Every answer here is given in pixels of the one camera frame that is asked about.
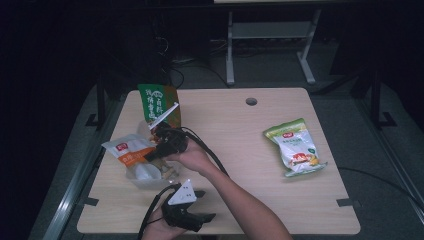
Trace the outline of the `brown snack packet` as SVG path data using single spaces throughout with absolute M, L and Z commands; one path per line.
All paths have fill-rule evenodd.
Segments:
M 178 173 L 174 167 L 169 165 L 166 161 L 159 160 L 157 165 L 163 179 L 174 179 L 178 176 Z

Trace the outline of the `white and orange snack packet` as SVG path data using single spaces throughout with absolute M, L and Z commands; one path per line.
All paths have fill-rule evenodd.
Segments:
M 102 146 L 127 168 L 133 179 L 143 181 L 162 178 L 159 168 L 145 158 L 155 150 L 155 145 L 142 135 L 129 134 L 105 142 Z

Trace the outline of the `black metal stand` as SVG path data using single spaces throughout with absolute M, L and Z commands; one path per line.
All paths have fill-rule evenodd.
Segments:
M 97 112 L 89 115 L 86 126 L 95 127 L 99 131 L 106 120 L 105 86 L 102 76 L 99 76 L 96 82 L 96 100 Z
M 374 72 L 371 82 L 370 118 L 373 125 L 381 130 L 383 127 L 395 127 L 396 122 L 389 112 L 380 111 L 381 77 L 378 71 Z

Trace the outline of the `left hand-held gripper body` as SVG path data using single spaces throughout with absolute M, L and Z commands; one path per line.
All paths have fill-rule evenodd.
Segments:
M 188 211 L 188 208 L 196 200 L 197 197 L 190 179 L 178 185 L 177 190 L 170 194 L 161 206 L 166 223 L 172 227 L 198 231 L 200 220 L 197 215 Z

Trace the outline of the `person's right hand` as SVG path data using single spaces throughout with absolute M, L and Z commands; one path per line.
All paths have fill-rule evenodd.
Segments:
M 166 161 L 177 161 L 184 167 L 206 176 L 208 172 L 215 169 L 206 152 L 193 140 L 188 140 L 187 148 L 182 153 L 175 153 L 165 157 Z

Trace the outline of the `green seasoning packet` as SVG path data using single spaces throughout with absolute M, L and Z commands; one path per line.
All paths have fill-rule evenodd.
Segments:
M 139 84 L 144 118 L 152 126 L 156 120 L 166 122 L 171 127 L 181 126 L 181 111 L 177 90 L 172 86 L 159 84 Z

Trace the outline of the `person's left hand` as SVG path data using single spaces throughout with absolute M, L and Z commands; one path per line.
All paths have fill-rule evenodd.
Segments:
M 153 211 L 148 222 L 140 240 L 174 240 L 186 232 L 185 229 L 169 226 L 160 208 Z

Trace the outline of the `metal floor rail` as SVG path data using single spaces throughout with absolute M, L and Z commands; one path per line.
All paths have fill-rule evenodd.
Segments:
M 103 107 L 94 101 L 84 102 L 33 226 L 32 239 L 60 240 L 86 182 L 101 159 L 101 144 L 110 137 L 121 109 L 120 101 L 107 100 Z
M 382 129 L 378 124 L 375 124 L 370 117 L 370 110 L 363 100 L 355 99 L 354 103 L 358 108 L 361 116 L 364 118 L 366 126 L 370 129 L 373 137 L 377 140 L 378 144 L 385 153 L 387 161 L 394 169 L 399 181 L 399 188 L 407 195 L 413 210 L 418 216 L 421 223 L 424 225 L 424 197 L 418 191 L 418 188 L 413 183 L 412 179 L 406 172 L 406 169 L 400 162 L 400 157 L 397 155 L 393 147 L 390 145 L 388 139 L 383 134 Z

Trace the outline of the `green and white snack bag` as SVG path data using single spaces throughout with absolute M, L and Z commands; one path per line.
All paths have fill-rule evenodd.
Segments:
M 320 161 L 303 118 L 270 127 L 263 134 L 279 146 L 281 160 L 287 168 L 285 177 L 309 174 L 327 166 L 327 162 Z

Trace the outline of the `white metal frame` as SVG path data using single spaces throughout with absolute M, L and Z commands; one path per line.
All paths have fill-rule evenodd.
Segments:
M 309 21 L 284 22 L 234 22 L 233 13 L 228 14 L 227 53 L 226 53 L 226 83 L 235 84 L 233 41 L 245 39 L 304 39 L 305 45 L 297 52 L 299 65 L 308 84 L 316 80 L 309 66 L 307 57 L 318 26 L 321 10 L 314 11 Z

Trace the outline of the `clear plastic container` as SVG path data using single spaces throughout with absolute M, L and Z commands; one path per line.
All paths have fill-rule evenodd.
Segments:
M 151 143 L 153 143 L 155 145 L 155 147 L 156 147 L 157 140 L 156 140 L 156 138 L 153 135 L 150 138 L 146 138 L 146 139 L 149 140 Z M 150 163 L 153 164 L 154 166 L 158 167 L 157 162 L 159 160 L 164 160 L 164 158 L 156 159 L 156 160 L 154 160 L 154 161 L 152 161 Z M 178 164 L 176 164 L 176 163 L 168 163 L 168 164 L 171 165 L 171 166 L 173 166 L 174 169 L 178 173 L 178 176 L 176 178 L 174 178 L 174 179 L 163 179 L 163 178 L 161 178 L 160 180 L 143 180 L 143 181 L 139 181 L 139 180 L 133 179 L 132 178 L 132 175 L 128 172 L 128 170 L 126 170 L 126 176 L 127 176 L 127 178 L 132 183 L 134 183 L 140 189 L 159 189 L 159 188 L 163 188 L 163 187 L 165 187 L 167 185 L 170 185 L 172 183 L 177 182 L 178 179 L 179 179 L 180 166 Z

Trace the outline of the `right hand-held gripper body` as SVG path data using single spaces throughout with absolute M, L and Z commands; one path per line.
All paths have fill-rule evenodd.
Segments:
M 175 102 L 172 107 L 151 122 L 148 127 L 157 140 L 153 155 L 171 155 L 184 152 L 187 148 L 187 137 L 182 130 L 171 127 L 165 122 L 174 110 L 179 107 Z

